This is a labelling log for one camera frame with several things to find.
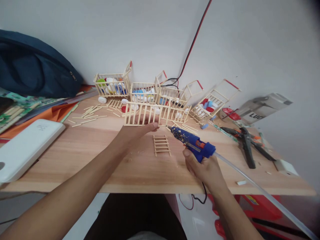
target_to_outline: blue plastic piece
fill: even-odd
[[[159,99],[159,104],[160,105],[165,105],[166,104],[166,100],[164,98],[160,98]]]
[[[186,145],[186,147],[194,154],[199,163],[203,157],[209,158],[216,151],[216,147],[209,142],[204,143],[200,138],[181,128],[172,127],[173,136]]]
[[[206,129],[209,125],[208,124],[205,124],[203,126],[201,126],[201,129]]]

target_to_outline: red handle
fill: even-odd
[[[224,79],[227,83],[231,84],[233,87],[235,87],[236,89],[239,89],[236,85],[234,85],[233,83],[229,82],[227,79]]]
[[[201,86],[201,84],[200,84],[199,80],[197,80],[197,82],[199,83],[199,85],[200,85],[201,89],[203,90],[203,87]]]

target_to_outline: navy blue backpack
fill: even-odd
[[[81,75],[57,50],[41,40],[0,30],[0,87],[20,95],[74,97]]]

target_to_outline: blue glue gun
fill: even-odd
[[[204,143],[200,138],[178,127],[167,126],[173,136],[183,142],[186,147],[194,154],[198,162],[201,163],[203,157],[209,158],[216,151],[216,147],[209,142]]]

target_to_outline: white wall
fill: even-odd
[[[206,5],[207,0],[3,0],[0,27],[50,44],[89,84],[97,72],[122,72],[129,60],[132,80],[151,82],[163,69],[168,77],[178,76]],[[320,192],[319,22],[311,9],[298,0],[213,1],[180,87],[199,79],[209,90],[227,78],[243,90],[232,107],[271,92],[290,98],[293,105],[257,125]]]

